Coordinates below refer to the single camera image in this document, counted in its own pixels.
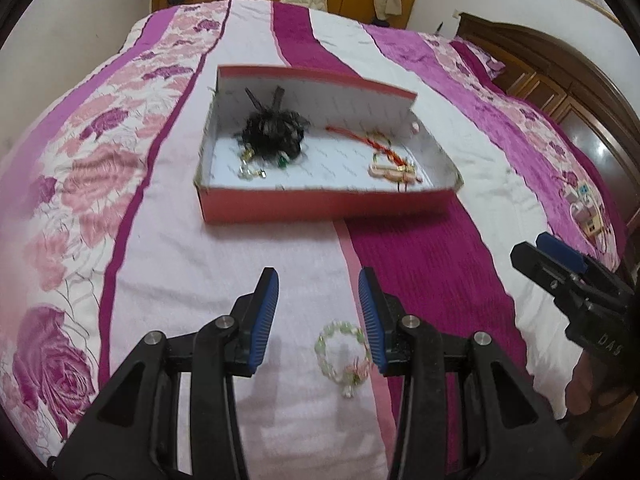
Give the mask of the person's right hand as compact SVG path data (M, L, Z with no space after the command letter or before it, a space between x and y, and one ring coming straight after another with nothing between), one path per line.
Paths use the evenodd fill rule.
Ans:
M607 410L629 396L629 389L616 385L608 366L582 352L565 388L565 405L571 415L585 415L593 408Z

